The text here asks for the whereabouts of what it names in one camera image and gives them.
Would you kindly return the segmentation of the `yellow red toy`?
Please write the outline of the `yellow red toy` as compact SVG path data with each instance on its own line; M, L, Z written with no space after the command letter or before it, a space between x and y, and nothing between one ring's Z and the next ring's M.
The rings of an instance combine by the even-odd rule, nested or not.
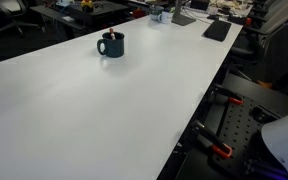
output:
M92 12L93 11L93 2L92 0L82 0L81 8L84 12Z

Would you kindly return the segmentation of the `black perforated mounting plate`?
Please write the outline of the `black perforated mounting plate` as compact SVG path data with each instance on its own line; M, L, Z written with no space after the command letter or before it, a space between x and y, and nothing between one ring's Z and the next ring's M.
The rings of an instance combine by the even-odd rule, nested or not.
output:
M210 161L232 179L274 180L284 176L262 140L263 120L254 114L259 109L259 104L247 97L241 105L232 100L226 103L217 135L232 148L232 154L227 159L214 154Z

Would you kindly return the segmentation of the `black office chair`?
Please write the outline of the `black office chair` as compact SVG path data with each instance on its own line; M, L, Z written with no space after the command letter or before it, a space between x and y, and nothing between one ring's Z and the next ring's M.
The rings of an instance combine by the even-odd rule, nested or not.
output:
M16 28L23 36L22 26L38 28L38 24L22 20L28 9L29 5L26 0L0 0L0 22L7 21L6 25L0 27L0 34L8 29Z
M251 16L251 20L230 49L234 62L256 64L264 56L270 38L288 22L288 0L279 2L262 19Z

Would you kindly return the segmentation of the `black orange clamp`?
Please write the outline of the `black orange clamp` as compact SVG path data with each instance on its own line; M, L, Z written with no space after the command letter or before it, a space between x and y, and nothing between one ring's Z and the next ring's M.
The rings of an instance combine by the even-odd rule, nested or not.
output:
M234 103L236 105L241 105L244 103L243 98L240 97L237 93L235 93L229 89L226 89L219 84L214 85L213 91L217 94L221 94L223 96L226 96L228 98L229 102Z
M193 129L212 143L212 150L222 159L228 159L232 156L232 148L200 121L196 120L193 123Z

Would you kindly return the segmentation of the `black keyboard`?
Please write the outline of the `black keyboard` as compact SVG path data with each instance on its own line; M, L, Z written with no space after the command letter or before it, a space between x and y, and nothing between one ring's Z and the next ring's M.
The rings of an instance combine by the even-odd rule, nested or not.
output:
M223 42L226 39L228 31L231 28L231 24L228 22L215 20L205 30L203 35L207 38Z

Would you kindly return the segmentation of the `white coffee mug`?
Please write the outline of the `white coffee mug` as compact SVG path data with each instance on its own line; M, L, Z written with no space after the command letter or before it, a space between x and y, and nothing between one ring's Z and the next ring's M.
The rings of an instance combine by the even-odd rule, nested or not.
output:
M158 15L158 21L162 24L170 24L172 22L173 14L170 12L162 12Z

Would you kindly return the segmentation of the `red and white marker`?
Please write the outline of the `red and white marker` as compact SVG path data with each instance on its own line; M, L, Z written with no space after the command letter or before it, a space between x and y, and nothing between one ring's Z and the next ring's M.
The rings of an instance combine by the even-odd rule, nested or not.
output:
M112 28L109 29L109 33L110 33L111 39L116 40L114 30Z

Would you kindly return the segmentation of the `black office chair left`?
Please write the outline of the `black office chair left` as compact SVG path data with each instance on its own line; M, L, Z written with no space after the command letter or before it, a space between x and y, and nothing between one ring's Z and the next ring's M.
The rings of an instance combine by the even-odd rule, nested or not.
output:
M22 26L38 28L38 24L22 20L28 9L29 5L26 0L0 0L0 22L7 21L6 25L0 27L0 34L8 29L16 28L23 36Z

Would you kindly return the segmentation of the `black office chair right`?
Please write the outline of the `black office chair right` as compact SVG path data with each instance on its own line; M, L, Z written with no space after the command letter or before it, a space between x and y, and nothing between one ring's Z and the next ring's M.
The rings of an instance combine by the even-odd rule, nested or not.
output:
M230 49L234 62L256 64L264 56L270 38L288 22L288 0L279 2L262 19L251 16L251 20Z

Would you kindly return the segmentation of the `grey bowl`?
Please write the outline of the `grey bowl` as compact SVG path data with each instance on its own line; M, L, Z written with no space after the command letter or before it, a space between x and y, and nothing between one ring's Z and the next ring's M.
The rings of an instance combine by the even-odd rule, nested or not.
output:
M152 20L157 21L158 16L162 13L163 7L162 6L154 6L152 5L149 9L149 16Z

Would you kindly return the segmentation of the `grey monitor stand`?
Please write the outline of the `grey monitor stand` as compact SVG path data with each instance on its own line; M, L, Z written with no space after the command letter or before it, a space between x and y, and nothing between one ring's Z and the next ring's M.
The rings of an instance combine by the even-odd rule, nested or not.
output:
M195 22L195 19L189 18L181 14L181 7L182 0L175 0L175 9L172 17L172 22L181 26L186 26Z

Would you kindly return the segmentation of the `lower black orange clamp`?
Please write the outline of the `lower black orange clamp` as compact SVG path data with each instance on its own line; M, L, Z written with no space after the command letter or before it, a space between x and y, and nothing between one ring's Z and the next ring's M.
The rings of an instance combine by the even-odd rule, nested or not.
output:
M193 129L212 143L212 150L222 159L228 159L232 156L232 148L200 121L196 120L193 123Z

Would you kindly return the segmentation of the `dark green enamel mug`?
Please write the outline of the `dark green enamel mug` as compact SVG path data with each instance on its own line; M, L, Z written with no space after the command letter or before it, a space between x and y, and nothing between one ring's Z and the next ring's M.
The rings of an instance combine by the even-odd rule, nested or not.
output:
M115 32L115 39L112 39L109 32L104 33L97 41L97 51L100 55L111 58L118 58L124 55L124 34Z

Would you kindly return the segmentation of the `upper black orange clamp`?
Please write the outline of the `upper black orange clamp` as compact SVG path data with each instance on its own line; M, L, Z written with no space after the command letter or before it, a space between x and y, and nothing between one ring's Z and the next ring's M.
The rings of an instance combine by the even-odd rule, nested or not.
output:
M219 84L214 85L213 91L217 94L221 94L223 96L226 96L228 98L229 102L234 103L236 105L241 105L244 103L243 98L240 97L237 93L235 93L229 89L226 89Z

